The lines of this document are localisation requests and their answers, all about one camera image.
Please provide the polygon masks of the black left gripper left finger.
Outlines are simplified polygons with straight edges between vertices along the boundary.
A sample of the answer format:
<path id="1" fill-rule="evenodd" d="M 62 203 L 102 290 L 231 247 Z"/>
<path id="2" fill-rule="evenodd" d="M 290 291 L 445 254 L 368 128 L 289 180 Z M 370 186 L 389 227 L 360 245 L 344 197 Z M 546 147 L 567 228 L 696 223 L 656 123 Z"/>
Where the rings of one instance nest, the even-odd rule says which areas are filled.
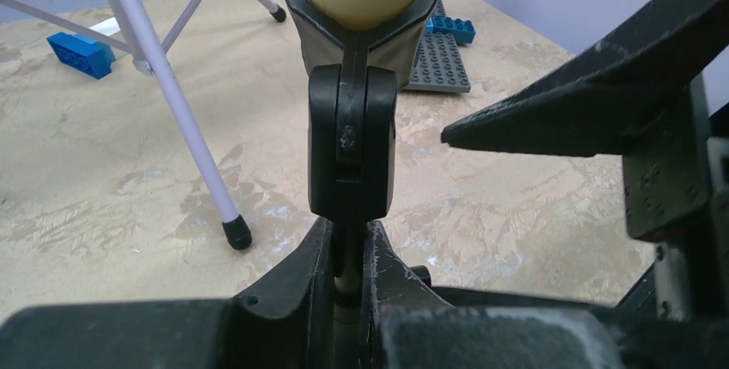
<path id="1" fill-rule="evenodd" d="M 233 298 L 57 304 L 1 328 L 4 368 L 330 368 L 332 225 Z"/>

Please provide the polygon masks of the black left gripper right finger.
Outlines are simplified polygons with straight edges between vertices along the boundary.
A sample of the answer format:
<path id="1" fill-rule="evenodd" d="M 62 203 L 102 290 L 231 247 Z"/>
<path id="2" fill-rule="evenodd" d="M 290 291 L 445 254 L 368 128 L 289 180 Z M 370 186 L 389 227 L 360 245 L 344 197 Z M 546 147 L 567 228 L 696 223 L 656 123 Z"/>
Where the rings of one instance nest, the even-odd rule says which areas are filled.
<path id="1" fill-rule="evenodd" d="M 455 306 L 394 252 L 379 221 L 364 246 L 363 368 L 623 368 L 610 332 L 585 308 L 478 292 Z"/>

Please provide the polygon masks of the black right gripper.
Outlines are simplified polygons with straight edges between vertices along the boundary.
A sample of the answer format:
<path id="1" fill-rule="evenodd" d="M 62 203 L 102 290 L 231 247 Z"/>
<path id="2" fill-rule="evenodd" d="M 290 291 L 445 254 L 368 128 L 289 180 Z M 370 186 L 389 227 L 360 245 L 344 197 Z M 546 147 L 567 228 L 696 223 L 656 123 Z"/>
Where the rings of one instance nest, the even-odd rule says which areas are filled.
<path id="1" fill-rule="evenodd" d="M 472 151 L 622 158 L 628 236 L 652 265 L 619 306 L 663 319 L 728 315 L 728 139 L 703 76 L 728 44 L 728 0 L 650 0 L 580 55 L 446 126 Z"/>

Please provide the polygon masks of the black desktop microphone stand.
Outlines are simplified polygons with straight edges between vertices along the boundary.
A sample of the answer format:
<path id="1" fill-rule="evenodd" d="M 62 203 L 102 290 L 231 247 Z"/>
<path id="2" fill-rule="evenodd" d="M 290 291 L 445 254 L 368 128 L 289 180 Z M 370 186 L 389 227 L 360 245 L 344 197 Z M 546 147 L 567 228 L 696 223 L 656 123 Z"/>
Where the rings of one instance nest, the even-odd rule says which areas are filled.
<path id="1" fill-rule="evenodd" d="M 334 368 L 363 368 L 369 224 L 387 215 L 394 187 L 395 110 L 437 0 L 413 0 L 366 30 L 340 25 L 309 0 L 285 0 L 309 76 L 309 207 L 332 225 Z"/>

